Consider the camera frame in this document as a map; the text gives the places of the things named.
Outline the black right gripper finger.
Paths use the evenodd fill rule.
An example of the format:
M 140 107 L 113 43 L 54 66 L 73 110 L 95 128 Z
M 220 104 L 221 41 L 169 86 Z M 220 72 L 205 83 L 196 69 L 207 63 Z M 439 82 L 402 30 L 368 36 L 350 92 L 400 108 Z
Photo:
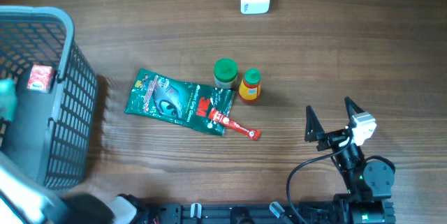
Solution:
M 324 138 L 325 131 L 311 105 L 306 106 L 305 141 L 315 142 Z
M 348 118 L 351 118 L 355 114 L 363 113 L 364 110 L 360 108 L 349 96 L 344 99 Z

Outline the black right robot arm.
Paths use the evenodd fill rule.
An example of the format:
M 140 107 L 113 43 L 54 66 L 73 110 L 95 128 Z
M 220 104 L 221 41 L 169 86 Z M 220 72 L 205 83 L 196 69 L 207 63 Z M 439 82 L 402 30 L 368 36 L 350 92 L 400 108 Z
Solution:
M 349 97 L 344 99 L 349 122 L 341 130 L 325 132 L 311 106 L 306 108 L 305 141 L 318 151 L 331 150 L 346 193 L 328 202 L 301 202 L 298 212 L 308 223 L 394 223 L 391 188 L 394 164 L 381 156 L 365 157 L 360 146 L 376 130 L 376 119 Z

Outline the orange sauce bottle green cap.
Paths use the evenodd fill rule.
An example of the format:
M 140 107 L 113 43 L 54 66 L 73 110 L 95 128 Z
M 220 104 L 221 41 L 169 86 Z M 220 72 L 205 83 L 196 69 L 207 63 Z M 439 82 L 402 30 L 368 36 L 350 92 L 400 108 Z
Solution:
M 244 74 L 239 87 L 239 97 L 246 104 L 255 103 L 261 94 L 261 72 L 250 68 Z

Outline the green lid jar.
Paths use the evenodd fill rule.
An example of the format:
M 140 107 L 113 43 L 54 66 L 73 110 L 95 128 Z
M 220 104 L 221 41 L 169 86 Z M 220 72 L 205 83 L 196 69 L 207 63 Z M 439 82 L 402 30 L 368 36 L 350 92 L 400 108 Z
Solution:
M 215 84 L 222 89 L 232 89 L 237 82 L 238 67 L 234 60 L 219 59 L 214 65 Z

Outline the green 3M gloves package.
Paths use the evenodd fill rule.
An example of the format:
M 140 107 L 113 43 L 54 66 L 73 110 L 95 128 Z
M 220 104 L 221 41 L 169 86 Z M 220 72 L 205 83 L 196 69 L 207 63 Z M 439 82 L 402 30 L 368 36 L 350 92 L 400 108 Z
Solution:
M 225 127 L 208 118 L 211 109 L 228 115 L 235 92 L 206 84 L 183 82 L 141 68 L 129 94 L 125 113 L 178 124 L 211 135 Z

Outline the teal tissue pack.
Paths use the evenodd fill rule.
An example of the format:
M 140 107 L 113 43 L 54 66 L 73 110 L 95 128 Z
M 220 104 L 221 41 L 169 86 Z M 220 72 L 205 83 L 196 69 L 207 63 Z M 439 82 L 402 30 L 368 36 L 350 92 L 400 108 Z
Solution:
M 12 79 L 1 80 L 1 118 L 13 121 L 17 107 L 15 83 Z

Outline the red small snack box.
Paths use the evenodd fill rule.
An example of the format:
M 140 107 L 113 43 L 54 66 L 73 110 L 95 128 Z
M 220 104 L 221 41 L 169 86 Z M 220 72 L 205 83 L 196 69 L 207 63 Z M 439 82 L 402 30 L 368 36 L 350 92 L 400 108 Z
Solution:
M 51 66 L 33 65 L 27 82 L 28 90 L 49 93 L 52 86 L 54 68 Z

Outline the red stick sachet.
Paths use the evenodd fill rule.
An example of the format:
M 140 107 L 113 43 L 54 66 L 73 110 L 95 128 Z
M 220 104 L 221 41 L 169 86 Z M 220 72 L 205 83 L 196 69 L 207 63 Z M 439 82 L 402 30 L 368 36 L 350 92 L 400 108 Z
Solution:
M 208 118 L 218 124 L 221 124 L 227 128 L 230 128 L 234 131 L 237 131 L 247 136 L 249 139 L 253 141 L 256 141 L 261 136 L 260 130 L 246 128 L 242 124 L 234 121 L 233 119 L 226 116 L 225 114 L 223 114 L 222 112 L 218 111 L 215 108 L 212 108 L 212 110 L 208 114 Z

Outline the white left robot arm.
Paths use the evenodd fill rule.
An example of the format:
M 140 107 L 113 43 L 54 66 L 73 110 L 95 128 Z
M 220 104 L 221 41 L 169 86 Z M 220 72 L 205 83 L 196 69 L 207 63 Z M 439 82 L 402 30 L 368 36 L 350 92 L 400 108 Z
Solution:
M 1 154 L 2 223 L 132 223 L 137 208 L 122 196 L 59 195 L 37 184 Z

